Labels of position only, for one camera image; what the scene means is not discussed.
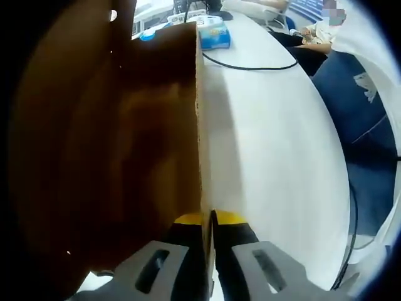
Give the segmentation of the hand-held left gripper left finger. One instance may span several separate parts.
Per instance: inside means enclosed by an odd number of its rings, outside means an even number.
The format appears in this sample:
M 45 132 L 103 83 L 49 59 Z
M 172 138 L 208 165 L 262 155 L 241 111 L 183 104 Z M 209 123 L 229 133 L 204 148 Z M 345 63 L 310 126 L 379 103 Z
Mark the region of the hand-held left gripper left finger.
M 208 300 L 202 216 L 175 220 L 161 241 L 153 240 L 122 261 L 109 281 L 80 287 L 71 300 Z

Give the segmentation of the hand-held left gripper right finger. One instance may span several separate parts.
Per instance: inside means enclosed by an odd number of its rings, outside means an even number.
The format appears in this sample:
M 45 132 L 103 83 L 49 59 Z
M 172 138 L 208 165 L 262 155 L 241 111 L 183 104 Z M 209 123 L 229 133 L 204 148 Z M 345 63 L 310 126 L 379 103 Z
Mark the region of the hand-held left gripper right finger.
M 305 267 L 257 238 L 240 216 L 212 212 L 216 270 L 225 300 L 314 300 Z

